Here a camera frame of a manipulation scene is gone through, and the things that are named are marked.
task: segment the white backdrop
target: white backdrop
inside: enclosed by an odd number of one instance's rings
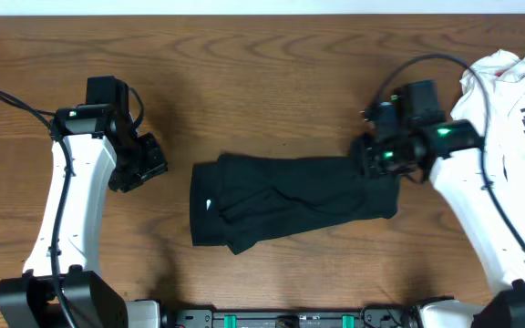
[[[525,14],[525,0],[0,0],[0,15]]]

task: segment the dark fabric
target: dark fabric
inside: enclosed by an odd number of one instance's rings
[[[218,162],[196,165],[190,192],[193,245],[228,245],[238,254],[257,241],[351,220],[391,218],[396,214],[398,178],[368,179],[357,163],[357,156],[221,155]]]

